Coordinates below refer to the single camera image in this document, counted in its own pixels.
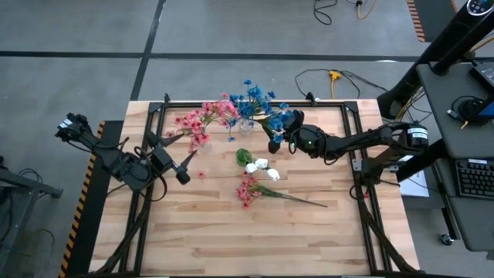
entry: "white label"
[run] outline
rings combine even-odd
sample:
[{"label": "white label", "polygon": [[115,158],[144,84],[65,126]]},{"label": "white label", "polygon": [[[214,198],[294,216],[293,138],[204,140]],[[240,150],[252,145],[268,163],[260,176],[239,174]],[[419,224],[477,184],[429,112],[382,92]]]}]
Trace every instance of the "white label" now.
[{"label": "white label", "polygon": [[419,137],[419,138],[427,139],[427,134],[412,134],[411,136],[413,138]]},{"label": "white label", "polygon": [[469,162],[472,162],[472,163],[480,163],[480,164],[487,164],[487,161],[483,161],[483,160],[480,160],[480,159],[469,159]]},{"label": "white label", "polygon": [[423,134],[428,134],[427,133],[427,130],[424,129],[424,128],[411,128],[407,132],[408,132],[408,134],[415,133],[415,132],[419,132],[419,133],[423,133]]}]

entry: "wooden tabletop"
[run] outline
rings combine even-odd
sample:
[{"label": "wooden tabletop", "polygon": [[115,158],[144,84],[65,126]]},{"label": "wooden tabletop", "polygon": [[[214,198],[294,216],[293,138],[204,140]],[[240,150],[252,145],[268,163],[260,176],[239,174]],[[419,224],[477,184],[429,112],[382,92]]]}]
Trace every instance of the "wooden tabletop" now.
[{"label": "wooden tabletop", "polygon": [[[364,130],[382,125],[376,100],[356,101]],[[121,136],[130,138],[125,151],[132,151],[141,144],[148,104],[144,101],[129,103]],[[328,134],[344,136],[339,109],[302,110],[306,124],[315,124]],[[164,132],[173,131],[173,119],[183,117],[188,111],[167,109]],[[141,275],[369,273],[357,203],[348,194],[354,183],[348,155],[326,166],[322,159],[310,159],[302,151],[290,154],[286,144],[282,144],[276,154],[270,154],[268,138],[259,125],[245,136],[235,128],[233,142],[228,142],[228,131],[219,125],[211,124],[208,131],[211,132],[211,148],[201,150],[189,164],[191,181],[180,185],[170,171],[165,175],[167,196],[151,205]],[[235,196],[243,172],[235,163],[235,152],[241,147],[250,150],[256,158],[269,159],[270,165],[280,173],[279,181],[271,181],[266,173],[255,172],[264,185],[328,208],[265,197],[244,210]],[[376,156],[384,149],[373,147],[369,155]],[[182,161],[187,150],[187,138],[167,148],[176,161]],[[198,177],[199,171],[205,173],[205,179]],[[383,174],[382,179],[396,182],[392,174]],[[112,180],[109,190],[119,184]],[[154,184],[154,198],[162,192],[163,186],[158,180]],[[125,187],[107,198],[90,270],[101,267],[124,237],[131,195],[130,189]],[[408,263],[418,268],[399,188],[380,184],[377,196],[386,235]],[[131,247],[131,265],[136,244],[137,237]],[[373,244],[381,265],[375,237]]]}]

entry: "concrete floor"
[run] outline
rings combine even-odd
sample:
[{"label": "concrete floor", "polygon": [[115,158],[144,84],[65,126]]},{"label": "concrete floor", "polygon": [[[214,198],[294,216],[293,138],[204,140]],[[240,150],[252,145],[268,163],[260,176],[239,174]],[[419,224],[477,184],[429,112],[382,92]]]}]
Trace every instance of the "concrete floor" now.
[{"label": "concrete floor", "polygon": [[[158,0],[0,1],[0,51],[142,53]],[[357,21],[354,7],[340,1],[328,12],[333,24],[318,23],[312,1],[167,0],[153,53],[288,53],[351,56],[418,56],[427,43],[417,40],[405,0],[379,1],[373,14]],[[479,52],[494,56],[494,44]],[[121,120],[133,89],[139,59],[0,57],[0,154],[13,171],[34,168],[46,183],[63,188],[60,200],[42,198],[13,255],[12,272],[54,277],[65,248],[89,156],[53,137],[67,112],[82,113],[92,126]],[[152,59],[139,100],[213,100],[221,92],[243,90],[254,80],[286,99],[300,99],[293,77],[309,68],[349,70],[391,88],[410,63],[361,61],[270,61]],[[381,92],[363,83],[361,98]],[[300,78],[305,91],[329,98],[326,74]],[[338,81],[336,95],[355,98]],[[428,110],[427,100],[418,108]],[[424,115],[412,111],[415,119]],[[431,141],[440,138],[434,118],[423,123]],[[462,242],[443,246],[438,211],[407,211],[421,268],[428,273],[494,277],[494,262],[471,253]],[[40,229],[52,231],[55,248]]]}]

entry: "yellow and black hazard stripe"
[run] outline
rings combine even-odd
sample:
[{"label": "yellow and black hazard stripe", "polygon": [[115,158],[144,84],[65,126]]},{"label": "yellow and black hazard stripe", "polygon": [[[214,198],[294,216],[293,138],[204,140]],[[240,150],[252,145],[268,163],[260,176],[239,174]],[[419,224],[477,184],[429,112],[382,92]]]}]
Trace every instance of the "yellow and black hazard stripe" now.
[{"label": "yellow and black hazard stripe", "polygon": [[414,23],[415,34],[417,34],[417,39],[421,42],[425,42],[425,34],[418,17],[417,8],[415,7],[414,0],[407,0],[408,10],[410,10],[411,21]]},{"label": "yellow and black hazard stripe", "polygon": [[[105,122],[101,122],[100,127],[97,131],[97,137],[101,138],[101,134],[103,134],[103,127]],[[67,274],[67,270],[69,268],[69,260],[70,255],[73,251],[74,242],[76,241],[77,230],[79,229],[80,218],[83,213],[84,204],[86,203],[87,191],[90,187],[91,175],[93,174],[94,163],[96,162],[96,155],[91,154],[90,162],[87,166],[86,170],[86,178],[84,179],[83,189],[80,192],[79,202],[77,203],[76,212],[74,213],[74,222],[72,223],[72,227],[69,231],[69,241],[65,247],[65,251],[63,252],[62,265],[60,266],[59,278],[63,278]]]},{"label": "yellow and black hazard stripe", "polygon": [[453,6],[453,9],[455,10],[455,12],[458,12],[458,7],[456,6],[455,0],[450,0],[450,1],[451,1],[451,5]]}]

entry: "flower bouquet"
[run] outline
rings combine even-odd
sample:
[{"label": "flower bouquet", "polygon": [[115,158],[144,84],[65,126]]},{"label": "flower bouquet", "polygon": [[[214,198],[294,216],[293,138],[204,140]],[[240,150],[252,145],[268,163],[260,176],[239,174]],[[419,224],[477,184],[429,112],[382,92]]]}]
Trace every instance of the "flower bouquet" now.
[{"label": "flower bouquet", "polygon": [[273,181],[279,180],[278,171],[271,168],[268,165],[269,162],[267,159],[265,159],[265,158],[254,159],[254,158],[252,158],[251,152],[247,151],[246,149],[243,149],[243,148],[240,148],[237,151],[236,157],[237,157],[237,164],[242,166],[242,167],[245,167],[245,171],[247,171],[247,173],[252,174],[257,169],[262,169],[268,173],[268,176]]},{"label": "flower bouquet", "polygon": [[[206,132],[206,127],[212,123],[220,123],[223,127],[232,130],[240,118],[239,111],[228,100],[218,100],[215,102],[204,102],[201,109],[196,109],[189,112],[185,117],[176,117],[174,122],[177,126],[177,133],[182,132],[185,136],[191,138],[191,145],[188,152],[198,150],[204,147],[211,138],[211,135]],[[174,133],[169,131],[166,136],[173,136]]]},{"label": "flower bouquet", "polygon": [[287,200],[292,200],[296,202],[303,202],[311,205],[318,205],[327,208],[327,205],[321,205],[315,202],[310,202],[301,198],[295,198],[287,194],[279,193],[267,188],[266,186],[259,183],[250,174],[244,172],[244,178],[240,183],[240,186],[235,190],[237,197],[243,202],[243,208],[249,209],[250,204],[254,202],[257,198],[261,196],[271,197],[271,198],[284,198]]},{"label": "flower bouquet", "polygon": [[274,92],[264,95],[259,86],[251,86],[251,80],[246,80],[244,84],[247,86],[247,94],[232,94],[229,96],[230,102],[237,106],[240,117],[249,126],[255,122],[261,124],[271,141],[280,143],[283,140],[283,124],[293,116],[292,111],[286,109],[288,104],[280,103],[278,107],[273,107],[270,101],[276,98]]}]

